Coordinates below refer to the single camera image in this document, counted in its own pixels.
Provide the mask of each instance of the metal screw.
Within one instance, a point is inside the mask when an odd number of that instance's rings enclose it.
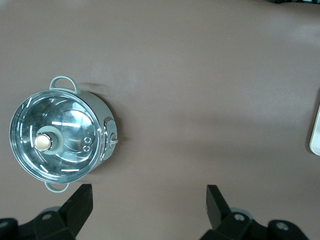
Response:
[[[0,223],[0,229],[1,228],[5,228],[7,225],[8,225],[7,221],[4,221],[4,222]]]
[[[283,223],[281,221],[277,222],[276,226],[277,226],[278,229],[281,229],[281,230],[284,230],[284,231],[288,231],[289,230],[289,227],[285,223]]]
[[[85,142],[86,144],[90,144],[91,141],[92,141],[91,137],[88,137],[88,136],[87,136],[87,137],[84,138],[84,142]]]
[[[83,146],[83,148],[82,148],[82,150],[84,151],[84,152],[89,152],[90,151],[90,147],[89,146]]]
[[[239,213],[237,213],[236,215],[234,215],[234,218],[235,220],[238,220],[238,221],[244,221],[245,220],[245,217]]]

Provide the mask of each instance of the table surface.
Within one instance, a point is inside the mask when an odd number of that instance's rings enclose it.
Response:
[[[320,6],[264,0],[1,0],[0,215],[25,223],[83,183],[78,240],[197,240],[206,186],[257,222],[320,236]],[[16,161],[18,106],[66,75],[110,106],[111,158],[60,194]]]

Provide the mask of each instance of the lid knob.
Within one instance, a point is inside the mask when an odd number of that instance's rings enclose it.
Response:
[[[39,133],[35,136],[33,144],[37,150],[46,152],[52,147],[52,139],[48,134]]]

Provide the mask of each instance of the gray pot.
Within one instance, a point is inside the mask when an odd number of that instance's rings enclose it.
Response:
[[[66,79],[74,89],[58,88]],[[10,125],[10,144],[20,165],[61,193],[107,160],[118,142],[108,106],[97,96],[80,91],[75,81],[57,76],[49,90],[35,93],[17,109]],[[55,189],[51,184],[67,184]]]

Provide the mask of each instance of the glass lid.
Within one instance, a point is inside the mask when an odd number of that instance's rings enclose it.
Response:
[[[15,112],[10,143],[22,167],[48,183],[70,183],[95,166],[101,129],[90,107],[75,95],[48,90],[28,98]]]

